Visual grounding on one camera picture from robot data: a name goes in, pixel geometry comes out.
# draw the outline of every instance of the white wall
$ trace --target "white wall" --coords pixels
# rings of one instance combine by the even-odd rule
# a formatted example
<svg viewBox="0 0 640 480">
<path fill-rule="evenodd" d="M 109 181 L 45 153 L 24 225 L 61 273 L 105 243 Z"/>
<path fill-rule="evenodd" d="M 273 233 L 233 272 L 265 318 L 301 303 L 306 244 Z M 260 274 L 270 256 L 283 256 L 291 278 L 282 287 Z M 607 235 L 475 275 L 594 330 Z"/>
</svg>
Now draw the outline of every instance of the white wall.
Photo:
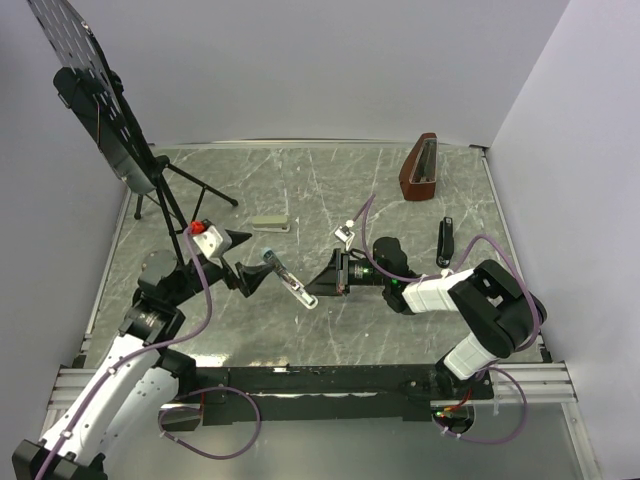
<svg viewBox="0 0 640 480">
<path fill-rule="evenodd" d="M 60 68 L 24 1 L 0 2 L 0 478 L 37 440 L 78 351 L 124 193 L 56 96 Z"/>
<path fill-rule="evenodd" d="M 601 466 L 640 477 L 640 2 L 572 0 L 490 149 Z"/>
<path fill-rule="evenodd" d="M 490 145 L 568 0 L 75 0 L 150 141 Z"/>
</svg>

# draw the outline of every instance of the red cap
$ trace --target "red cap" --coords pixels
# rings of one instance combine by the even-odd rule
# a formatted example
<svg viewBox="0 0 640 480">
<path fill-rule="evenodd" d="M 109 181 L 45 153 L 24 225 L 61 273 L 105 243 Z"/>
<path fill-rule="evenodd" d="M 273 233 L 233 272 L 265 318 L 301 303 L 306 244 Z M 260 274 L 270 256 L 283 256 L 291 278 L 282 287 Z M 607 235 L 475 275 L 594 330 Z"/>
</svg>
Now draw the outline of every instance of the red cap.
<svg viewBox="0 0 640 480">
<path fill-rule="evenodd" d="M 202 222 L 191 222 L 191 234 L 198 235 L 199 233 L 204 232 L 207 227 L 204 226 Z"/>
</svg>

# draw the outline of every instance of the black tripod stand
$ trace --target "black tripod stand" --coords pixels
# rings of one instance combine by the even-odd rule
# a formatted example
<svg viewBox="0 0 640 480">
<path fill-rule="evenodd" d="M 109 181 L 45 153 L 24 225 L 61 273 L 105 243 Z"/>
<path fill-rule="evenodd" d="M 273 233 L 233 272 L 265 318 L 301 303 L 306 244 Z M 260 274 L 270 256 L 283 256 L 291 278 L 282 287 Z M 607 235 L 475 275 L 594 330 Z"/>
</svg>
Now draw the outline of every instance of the black tripod stand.
<svg viewBox="0 0 640 480">
<path fill-rule="evenodd" d="M 200 209 L 200 205 L 202 205 L 202 199 L 204 198 L 205 192 L 211 192 L 214 195 L 217 195 L 218 197 L 220 197 L 220 198 L 226 200 L 227 202 L 229 202 L 234 207 L 238 206 L 238 201 L 235 198 L 231 198 L 231 197 L 225 195 L 220 190 L 216 190 L 211 185 L 208 185 L 208 184 L 204 183 L 199 178 L 196 178 L 193 175 L 191 175 L 190 173 L 187 173 L 184 170 L 182 170 L 181 168 L 176 167 L 175 165 L 171 164 L 171 162 L 169 161 L 169 159 L 167 157 L 157 157 L 156 160 L 160 160 L 161 158 L 166 158 L 167 159 L 168 163 L 166 164 L 166 168 L 168 168 L 172 172 L 175 172 L 177 175 L 180 175 L 181 177 L 186 178 L 187 180 L 195 183 L 201 189 L 200 190 L 200 196 L 198 197 L 198 203 L 196 203 L 196 208 L 193 211 L 193 216 L 191 217 L 191 221 L 194 221 L 196 219 L 196 217 L 198 216 L 198 210 Z M 145 196 L 149 200 L 151 200 L 153 203 L 159 205 L 159 203 L 154 198 L 150 197 L 149 195 L 138 195 L 138 200 L 136 202 L 136 211 L 133 214 L 133 218 L 135 218 L 136 220 L 140 220 L 142 218 L 142 201 L 144 200 Z M 180 222 L 181 225 L 184 223 L 183 221 L 180 220 L 180 218 L 178 216 L 174 215 L 174 217 L 178 220 L 178 222 Z"/>
<path fill-rule="evenodd" d="M 184 264 L 177 235 L 188 224 L 163 171 L 169 169 L 200 187 L 192 220 L 196 219 L 207 191 L 234 207 L 237 200 L 172 165 L 168 157 L 153 155 L 123 96 L 120 78 L 109 68 L 87 23 L 67 0 L 28 3 L 62 63 L 53 80 L 58 96 L 84 125 L 116 176 L 138 195 L 134 218 L 141 218 L 145 196 L 160 207 L 178 261 Z M 149 195 L 153 191 L 157 200 Z M 174 228 L 171 217 L 178 221 L 179 229 Z"/>
</svg>

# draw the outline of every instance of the marble table surface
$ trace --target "marble table surface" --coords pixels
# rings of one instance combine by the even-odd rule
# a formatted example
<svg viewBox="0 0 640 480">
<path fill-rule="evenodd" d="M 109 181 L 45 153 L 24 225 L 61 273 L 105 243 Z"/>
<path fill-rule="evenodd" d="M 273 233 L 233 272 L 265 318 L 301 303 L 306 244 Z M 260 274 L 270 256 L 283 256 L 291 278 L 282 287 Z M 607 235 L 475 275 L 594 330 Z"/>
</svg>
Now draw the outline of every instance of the marble table surface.
<svg viewBox="0 0 640 480">
<path fill-rule="evenodd" d="M 315 277 L 339 246 L 336 226 L 351 218 L 377 194 L 372 207 L 369 242 L 380 236 L 401 241 L 416 272 L 435 273 L 438 224 L 454 221 L 454 262 L 477 233 L 492 235 L 508 250 L 507 237 L 485 170 L 481 151 L 440 146 L 434 199 L 405 202 L 398 172 L 410 146 L 339 145 L 318 148 L 189 148 L 167 149 L 175 165 L 237 198 L 238 207 L 207 194 L 200 218 L 231 230 L 251 231 L 254 215 L 288 214 L 289 233 L 255 233 L 225 255 L 230 264 L 260 262 L 265 246 L 273 248 L 303 282 Z M 169 184 L 189 217 L 199 189 L 166 172 Z M 133 219 L 130 202 L 117 240 L 113 262 L 100 301 L 85 366 L 97 365 L 130 306 L 144 256 L 171 249 L 160 209 L 145 200 L 143 218 Z M 354 246 L 359 247 L 359 240 Z M 497 259 L 479 242 L 470 255 L 472 267 Z M 202 366 L 359 365 L 434 363 L 469 332 L 457 313 L 395 314 L 374 287 L 353 287 L 348 297 L 320 297 L 307 310 L 270 275 L 258 291 L 244 298 L 222 282 L 212 287 L 215 314 L 197 338 L 175 348 Z M 205 302 L 198 295 L 181 307 L 187 320 L 181 334 L 202 321 Z M 534 347 L 510 361 L 541 361 Z"/>
</svg>

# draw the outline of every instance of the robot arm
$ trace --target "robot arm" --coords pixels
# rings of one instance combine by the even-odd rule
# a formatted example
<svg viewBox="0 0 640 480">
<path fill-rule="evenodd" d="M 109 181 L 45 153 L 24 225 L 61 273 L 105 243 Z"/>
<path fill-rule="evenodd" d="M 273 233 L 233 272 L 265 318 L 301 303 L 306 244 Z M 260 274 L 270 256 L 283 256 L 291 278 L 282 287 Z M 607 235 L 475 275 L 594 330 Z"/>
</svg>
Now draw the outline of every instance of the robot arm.
<svg viewBox="0 0 640 480">
<path fill-rule="evenodd" d="M 345 238 L 350 232 L 340 230 Z M 442 388 L 468 381 L 499 358 L 508 358 L 532 333 L 531 311 L 515 279 L 494 260 L 459 273 L 443 270 L 442 278 L 421 282 L 407 263 L 397 238 L 382 237 L 373 244 L 373 258 L 387 271 L 415 278 L 403 283 L 379 273 L 366 258 L 334 250 L 329 265 L 307 286 L 317 296 L 346 295 L 352 286 L 382 286 L 387 305 L 405 315 L 431 311 L 460 312 L 471 333 L 436 365 Z M 546 310 L 533 296 L 541 322 Z"/>
</svg>

